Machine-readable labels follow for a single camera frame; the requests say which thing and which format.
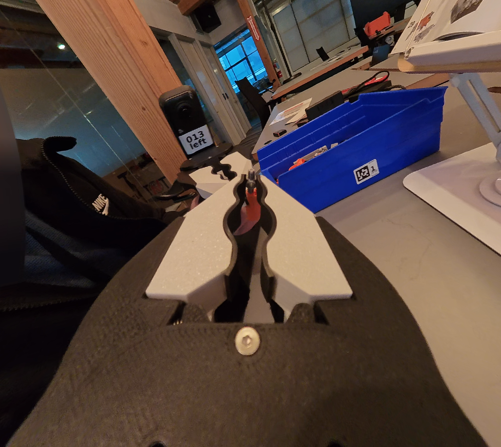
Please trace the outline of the orange case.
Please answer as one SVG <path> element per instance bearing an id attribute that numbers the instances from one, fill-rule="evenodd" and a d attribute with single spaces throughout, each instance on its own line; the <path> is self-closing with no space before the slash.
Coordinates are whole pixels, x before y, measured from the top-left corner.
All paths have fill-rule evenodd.
<path id="1" fill-rule="evenodd" d="M 366 36 L 369 39 L 373 39 L 377 35 L 379 35 L 382 31 L 391 27 L 391 25 L 392 25 L 391 16 L 387 11 L 385 11 L 378 18 L 366 23 L 363 29 Z"/>

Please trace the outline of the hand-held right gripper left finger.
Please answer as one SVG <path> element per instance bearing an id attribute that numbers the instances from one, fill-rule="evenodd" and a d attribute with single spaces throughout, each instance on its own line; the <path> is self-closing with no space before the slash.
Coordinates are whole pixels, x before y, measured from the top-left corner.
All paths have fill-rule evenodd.
<path id="1" fill-rule="evenodd" d="M 198 304 L 210 312 L 250 287 L 251 259 L 235 236 L 246 182 L 245 174 L 232 179 L 183 217 L 147 298 Z"/>

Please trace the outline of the blue plastic bin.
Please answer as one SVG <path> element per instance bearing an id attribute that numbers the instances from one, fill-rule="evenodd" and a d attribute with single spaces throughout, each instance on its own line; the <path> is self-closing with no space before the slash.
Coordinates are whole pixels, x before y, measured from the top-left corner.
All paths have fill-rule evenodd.
<path id="1" fill-rule="evenodd" d="M 439 150 L 446 87 L 361 94 L 260 150 L 261 174 L 319 212 Z M 333 149 L 289 171 L 324 145 Z"/>

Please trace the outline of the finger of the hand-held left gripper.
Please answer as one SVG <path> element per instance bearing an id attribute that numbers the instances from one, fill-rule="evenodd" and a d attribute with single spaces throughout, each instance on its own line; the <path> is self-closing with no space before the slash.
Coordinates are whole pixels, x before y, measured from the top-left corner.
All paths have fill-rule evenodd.
<path id="1" fill-rule="evenodd" d="M 199 168 L 189 177 L 195 182 L 195 187 L 202 199 L 207 199 L 236 178 L 238 173 L 231 165 L 212 165 Z"/>
<path id="2" fill-rule="evenodd" d="M 239 152 L 228 154 L 220 160 L 223 174 L 228 178 L 240 178 L 253 169 L 251 160 Z"/>

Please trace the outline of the black wall speaker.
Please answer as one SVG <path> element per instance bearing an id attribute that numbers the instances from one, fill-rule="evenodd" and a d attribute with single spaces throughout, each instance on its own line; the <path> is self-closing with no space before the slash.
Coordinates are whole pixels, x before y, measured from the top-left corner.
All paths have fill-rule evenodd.
<path id="1" fill-rule="evenodd" d="M 198 6 L 192 15 L 197 20 L 200 29 L 205 33 L 211 33 L 222 25 L 213 3 L 205 2 Z"/>

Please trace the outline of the teal box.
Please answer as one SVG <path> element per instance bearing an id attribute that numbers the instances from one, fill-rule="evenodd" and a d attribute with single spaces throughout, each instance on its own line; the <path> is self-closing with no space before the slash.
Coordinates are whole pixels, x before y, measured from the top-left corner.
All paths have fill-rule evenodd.
<path id="1" fill-rule="evenodd" d="M 379 45 L 373 48 L 370 67 L 373 67 L 388 58 L 391 46 L 389 44 Z"/>

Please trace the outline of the white framed glass door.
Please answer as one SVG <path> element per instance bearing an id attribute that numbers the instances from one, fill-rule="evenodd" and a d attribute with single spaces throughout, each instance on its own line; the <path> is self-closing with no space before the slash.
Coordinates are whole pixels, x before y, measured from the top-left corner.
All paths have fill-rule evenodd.
<path id="1" fill-rule="evenodd" d="M 196 90 L 205 117 L 219 142 L 240 144 L 252 126 L 213 46 L 194 37 L 151 28 L 182 83 Z"/>

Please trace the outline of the frosted glass partition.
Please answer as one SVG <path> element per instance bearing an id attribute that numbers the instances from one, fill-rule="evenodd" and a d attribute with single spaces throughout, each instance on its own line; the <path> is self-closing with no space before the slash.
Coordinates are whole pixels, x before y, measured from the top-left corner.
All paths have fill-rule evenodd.
<path id="1" fill-rule="evenodd" d="M 273 14 L 291 70 L 353 40 L 355 21 L 350 0 L 290 0 Z"/>

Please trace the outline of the white red paper packet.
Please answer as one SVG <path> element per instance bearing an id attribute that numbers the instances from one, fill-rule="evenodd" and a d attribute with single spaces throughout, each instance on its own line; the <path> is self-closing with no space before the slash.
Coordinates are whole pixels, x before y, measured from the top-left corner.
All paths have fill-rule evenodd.
<path id="1" fill-rule="evenodd" d="M 304 100 L 296 105 L 289 107 L 282 112 L 278 112 L 277 116 L 271 121 L 270 125 L 285 121 L 285 125 L 296 123 L 306 115 L 306 109 L 310 106 L 312 98 Z"/>

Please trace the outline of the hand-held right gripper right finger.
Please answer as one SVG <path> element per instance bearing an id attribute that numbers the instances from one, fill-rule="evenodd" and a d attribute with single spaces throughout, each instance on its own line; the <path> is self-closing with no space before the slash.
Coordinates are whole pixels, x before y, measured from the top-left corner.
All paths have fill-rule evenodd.
<path id="1" fill-rule="evenodd" d="M 284 322 L 298 304 L 349 299 L 353 295 L 329 245 L 327 225 L 264 176 L 258 176 L 260 223 L 266 233 L 260 285 L 274 322 Z"/>

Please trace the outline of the pile of plastic building pieces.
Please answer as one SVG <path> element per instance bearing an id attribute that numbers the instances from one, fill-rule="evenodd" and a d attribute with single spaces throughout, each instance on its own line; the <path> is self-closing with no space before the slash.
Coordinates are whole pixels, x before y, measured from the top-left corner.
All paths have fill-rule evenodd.
<path id="1" fill-rule="evenodd" d="M 289 168 L 289 171 L 291 171 L 291 170 L 299 167 L 300 165 L 305 164 L 306 162 L 310 161 L 311 159 L 313 159 L 313 158 L 315 158 L 317 156 L 322 155 L 323 153 L 329 151 L 329 149 L 333 149 L 333 148 L 335 148 L 338 145 L 339 145 L 339 143 L 332 143 L 330 146 L 329 145 L 324 145 L 324 146 L 322 146 L 320 148 L 317 148 L 317 149 L 313 150 L 312 152 L 308 153 L 307 155 L 299 157 L 293 163 L 293 165 Z"/>

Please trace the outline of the grey wood-edged table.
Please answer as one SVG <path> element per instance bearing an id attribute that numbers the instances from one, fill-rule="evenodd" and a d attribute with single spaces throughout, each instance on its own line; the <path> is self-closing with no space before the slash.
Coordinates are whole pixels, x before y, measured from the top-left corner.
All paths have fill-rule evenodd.
<path id="1" fill-rule="evenodd" d="M 319 58 L 301 68 L 298 71 L 298 77 L 287 83 L 284 82 L 272 94 L 272 100 L 282 101 L 290 94 L 298 94 L 306 91 L 310 87 L 341 72 L 350 64 L 354 64 L 359 58 L 362 58 L 369 51 L 369 47 L 367 45 L 356 44 L 350 47 L 340 47 L 337 51 L 337 53 L 332 51 L 326 61 L 322 61 Z"/>

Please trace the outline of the white book stand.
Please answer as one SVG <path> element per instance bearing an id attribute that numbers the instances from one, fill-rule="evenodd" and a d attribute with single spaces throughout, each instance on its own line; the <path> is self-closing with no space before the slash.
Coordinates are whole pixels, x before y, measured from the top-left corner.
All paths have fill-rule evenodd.
<path id="1" fill-rule="evenodd" d="M 447 73 L 490 143 L 408 175 L 404 187 L 500 254 L 500 109 L 480 73 L 500 72 L 500 31 L 416 44 L 406 73 Z"/>

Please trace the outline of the small orange wedge piece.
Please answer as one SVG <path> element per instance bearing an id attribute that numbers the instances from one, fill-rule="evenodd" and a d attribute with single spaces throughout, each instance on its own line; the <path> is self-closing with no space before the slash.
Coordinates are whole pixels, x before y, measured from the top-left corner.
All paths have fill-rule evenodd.
<path id="1" fill-rule="evenodd" d="M 246 184 L 246 199 L 247 206 L 242 209 L 243 218 L 241 224 L 243 233 L 250 231 L 260 220 L 260 203 L 258 202 L 257 189 L 253 182 Z"/>

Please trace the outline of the paned window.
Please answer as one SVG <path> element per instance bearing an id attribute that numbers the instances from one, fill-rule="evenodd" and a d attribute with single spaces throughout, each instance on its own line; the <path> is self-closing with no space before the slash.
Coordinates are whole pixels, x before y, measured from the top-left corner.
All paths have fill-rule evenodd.
<path id="1" fill-rule="evenodd" d="M 253 38 L 249 31 L 215 46 L 216 55 L 230 81 L 238 92 L 235 81 L 247 78 L 251 84 L 267 78 L 266 68 L 262 62 Z"/>

